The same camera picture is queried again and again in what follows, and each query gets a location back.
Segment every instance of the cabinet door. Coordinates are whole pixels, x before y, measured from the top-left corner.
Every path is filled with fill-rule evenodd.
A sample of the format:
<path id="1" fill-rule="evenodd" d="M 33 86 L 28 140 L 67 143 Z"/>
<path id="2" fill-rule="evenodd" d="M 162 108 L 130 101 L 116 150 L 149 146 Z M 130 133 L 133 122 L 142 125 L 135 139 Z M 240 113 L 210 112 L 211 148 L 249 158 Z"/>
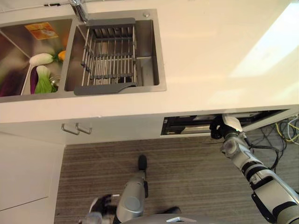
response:
<path id="1" fill-rule="evenodd" d="M 78 144 L 84 143 L 88 134 L 79 132 L 76 129 L 76 123 L 79 128 L 88 132 L 93 121 L 97 119 L 99 118 L 6 123 L 0 124 L 0 131 L 51 143 Z"/>
<path id="2" fill-rule="evenodd" d="M 76 132 L 76 123 L 86 132 L 92 128 L 91 133 L 75 135 L 61 129 L 65 124 L 67 130 Z M 0 131 L 47 142 L 82 144 L 159 138 L 162 124 L 163 116 L 140 115 L 8 123 L 0 124 Z"/>
<path id="3" fill-rule="evenodd" d="M 64 145 L 4 133 L 0 142 L 0 223 L 53 223 Z"/>

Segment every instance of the metal handle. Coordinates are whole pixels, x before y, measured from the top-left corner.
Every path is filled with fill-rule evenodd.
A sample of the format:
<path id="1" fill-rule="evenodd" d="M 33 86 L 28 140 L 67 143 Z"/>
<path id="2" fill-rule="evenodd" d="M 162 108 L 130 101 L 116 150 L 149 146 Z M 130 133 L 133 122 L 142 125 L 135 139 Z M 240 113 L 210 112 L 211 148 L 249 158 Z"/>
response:
<path id="1" fill-rule="evenodd" d="M 117 19 L 99 19 L 99 20 L 89 20 L 86 26 L 92 29 L 100 28 L 121 28 L 133 26 L 136 24 L 135 18 L 117 18 Z"/>
<path id="2" fill-rule="evenodd" d="M 79 123 L 76 123 L 76 129 L 78 130 L 78 132 L 83 132 L 83 133 L 85 133 L 85 134 L 91 134 L 92 131 L 93 131 L 93 128 L 92 128 L 92 127 L 89 128 L 89 131 L 86 131 L 86 130 L 84 130 L 84 129 L 81 129 L 81 128 L 79 127 Z"/>
<path id="3" fill-rule="evenodd" d="M 78 130 L 77 132 L 73 132 L 73 131 L 67 130 L 67 129 L 65 128 L 65 123 L 63 123 L 63 124 L 61 125 L 61 130 L 63 130 L 64 132 L 68 132 L 68 133 L 74 134 L 74 135 L 79 135 L 79 134 L 80 134 L 80 131 L 79 131 L 79 130 Z"/>
<path id="4" fill-rule="evenodd" d="M 117 83 L 106 85 L 76 86 L 74 94 L 76 96 L 100 95 L 118 93 L 128 87 L 137 86 L 137 83 Z"/>
<path id="5" fill-rule="evenodd" d="M 202 125 L 202 126 L 192 126 L 192 127 L 185 127 L 181 134 L 199 134 L 199 133 L 209 133 L 210 126 L 209 125 Z"/>

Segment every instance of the gray carpet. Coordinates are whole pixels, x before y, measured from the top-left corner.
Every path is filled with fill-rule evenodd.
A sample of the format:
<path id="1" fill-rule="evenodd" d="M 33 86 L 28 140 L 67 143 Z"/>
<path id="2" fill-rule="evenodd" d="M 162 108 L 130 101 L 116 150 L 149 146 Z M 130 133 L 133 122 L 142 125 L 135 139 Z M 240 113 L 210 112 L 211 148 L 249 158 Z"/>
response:
<path id="1" fill-rule="evenodd" d="M 260 130 L 249 133 L 252 140 Z M 269 139 L 281 141 L 275 131 Z M 96 196 L 120 194 L 137 171 L 137 158 L 148 158 L 149 198 L 145 215 L 179 206 L 183 213 L 196 213 L 235 224 L 265 224 L 254 202 L 252 190 L 210 137 L 138 140 L 67 146 L 58 189 L 55 223 L 74 224 L 82 219 Z M 267 166 L 275 153 L 259 149 L 255 155 Z M 299 190 L 299 146 L 288 144 L 277 174 Z"/>

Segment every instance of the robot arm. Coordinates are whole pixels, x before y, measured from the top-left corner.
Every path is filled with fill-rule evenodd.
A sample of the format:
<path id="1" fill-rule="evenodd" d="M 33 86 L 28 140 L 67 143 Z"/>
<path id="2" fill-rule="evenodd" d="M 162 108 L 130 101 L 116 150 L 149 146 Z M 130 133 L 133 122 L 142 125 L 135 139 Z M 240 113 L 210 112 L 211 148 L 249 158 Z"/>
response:
<path id="1" fill-rule="evenodd" d="M 237 118 L 218 116 L 210 125 L 211 137 L 224 138 L 221 152 L 242 172 L 253 190 L 256 206 L 270 223 L 299 224 L 299 195 L 249 150 Z"/>

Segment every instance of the green vegetable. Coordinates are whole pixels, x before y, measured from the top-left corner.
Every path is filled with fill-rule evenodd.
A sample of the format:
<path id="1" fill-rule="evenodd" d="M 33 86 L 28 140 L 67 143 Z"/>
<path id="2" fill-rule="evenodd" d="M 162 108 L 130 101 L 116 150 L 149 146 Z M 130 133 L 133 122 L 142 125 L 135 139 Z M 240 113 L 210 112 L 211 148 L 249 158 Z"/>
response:
<path id="1" fill-rule="evenodd" d="M 41 53 L 38 55 L 34 55 L 33 57 L 30 58 L 29 63 L 32 66 L 38 66 L 38 65 L 43 65 L 43 64 L 49 64 L 53 62 L 53 56 L 47 53 Z"/>
<path id="2" fill-rule="evenodd" d="M 44 66 L 40 65 L 36 68 L 38 74 L 38 82 L 36 85 L 35 93 L 49 93 L 56 92 L 56 89 L 52 88 L 50 78 L 50 70 Z"/>

